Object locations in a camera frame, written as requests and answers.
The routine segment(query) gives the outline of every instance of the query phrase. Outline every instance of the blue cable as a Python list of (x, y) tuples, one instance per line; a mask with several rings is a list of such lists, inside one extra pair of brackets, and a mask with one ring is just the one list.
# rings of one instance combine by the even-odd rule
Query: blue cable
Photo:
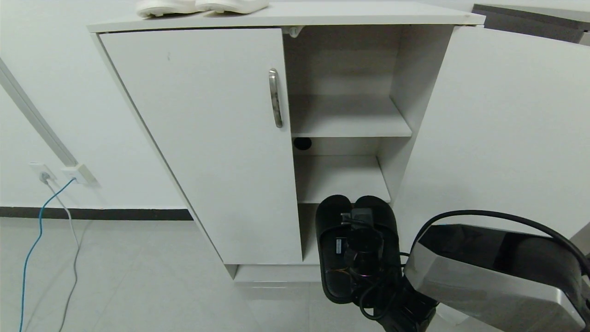
[(57, 197), (57, 195), (59, 195), (60, 192), (64, 191), (64, 189), (66, 189), (67, 186), (70, 185), (70, 183), (74, 182), (74, 180), (75, 180), (75, 178), (71, 179), (70, 182), (68, 182), (62, 189), (60, 189), (53, 196), (51, 196), (51, 198), (49, 198), (45, 202), (45, 204), (43, 204), (43, 206), (41, 207), (41, 210), (39, 211), (39, 236), (37, 237), (37, 240), (35, 240), (35, 243), (33, 243), (31, 250), (29, 250), (29, 253), (27, 254), (27, 258), (25, 259), (25, 266), (22, 269), (21, 324), (18, 328), (18, 332), (22, 332), (22, 321), (23, 321), (23, 317), (25, 315), (25, 281), (27, 279), (27, 264), (29, 262), (29, 257), (31, 256), (31, 253), (33, 252), (33, 249), (35, 249), (37, 242), (39, 242), (39, 240), (41, 240), (41, 236), (43, 235), (43, 210), (45, 210), (45, 206), (47, 206), (47, 204), (49, 204), (49, 202), (51, 202), (52, 199)]

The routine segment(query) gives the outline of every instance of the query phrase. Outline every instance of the gray cable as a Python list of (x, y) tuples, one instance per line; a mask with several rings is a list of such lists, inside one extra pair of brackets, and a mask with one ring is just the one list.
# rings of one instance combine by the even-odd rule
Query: gray cable
[[(53, 195), (55, 195), (55, 190), (53, 190), (53, 188), (47, 182), (47, 180), (44, 183), (47, 185), (47, 187), (49, 187), (49, 189), (51, 189), (51, 192), (53, 193)], [(68, 214), (68, 219), (70, 220), (70, 229), (72, 231), (72, 235), (74, 236), (74, 240), (76, 240), (76, 248), (77, 248), (76, 255), (74, 257), (74, 285), (72, 286), (70, 294), (68, 295), (68, 300), (65, 302), (64, 317), (61, 319), (61, 325), (60, 325), (60, 329), (58, 331), (58, 332), (61, 332), (61, 330), (64, 328), (65, 317), (68, 313), (68, 306), (70, 305), (70, 300), (72, 298), (72, 294), (74, 293), (74, 288), (76, 288), (76, 284), (78, 283), (78, 271), (76, 269), (76, 262), (78, 261), (78, 253), (80, 253), (80, 243), (78, 242), (78, 238), (76, 237), (76, 233), (74, 231), (74, 225), (72, 224), (72, 215), (71, 215), (70, 211), (68, 210), (67, 207), (65, 207), (64, 203), (61, 202), (59, 196), (56, 196), (55, 198), (57, 199), (58, 202), (60, 202), (61, 207), (63, 207), (65, 212)]]

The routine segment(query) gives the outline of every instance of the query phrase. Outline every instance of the white slipper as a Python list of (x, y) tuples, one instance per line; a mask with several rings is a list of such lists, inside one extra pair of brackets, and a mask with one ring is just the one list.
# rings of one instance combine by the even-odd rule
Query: white slipper
[(268, 0), (196, 0), (197, 11), (236, 12), (249, 14), (268, 7)]
[(140, 17), (162, 16), (165, 14), (190, 14), (198, 12), (195, 0), (140, 0), (135, 5)]

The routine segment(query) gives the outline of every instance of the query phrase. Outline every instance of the cabinet top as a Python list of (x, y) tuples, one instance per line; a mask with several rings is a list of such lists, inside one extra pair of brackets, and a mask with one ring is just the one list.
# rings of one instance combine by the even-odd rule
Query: cabinet top
[(214, 27), (279, 27), (285, 25), (483, 24), (470, 12), (404, 1), (272, 2), (252, 14), (203, 12), (182, 17), (137, 16), (91, 24), (92, 33)]

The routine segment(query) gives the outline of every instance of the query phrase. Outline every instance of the white cabinet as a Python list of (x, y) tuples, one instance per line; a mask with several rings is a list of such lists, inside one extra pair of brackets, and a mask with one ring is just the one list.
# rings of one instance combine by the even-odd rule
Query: white cabinet
[(281, 30), (125, 32), (101, 40), (223, 261), (300, 262)]
[[(412, 2), (278, 2), (90, 31), (235, 280), (318, 281), (313, 216), (332, 194), (391, 202), (406, 249), (452, 209), (567, 236), (586, 224), (590, 48), (483, 21)], [(297, 38), (281, 34), (294, 25)]]

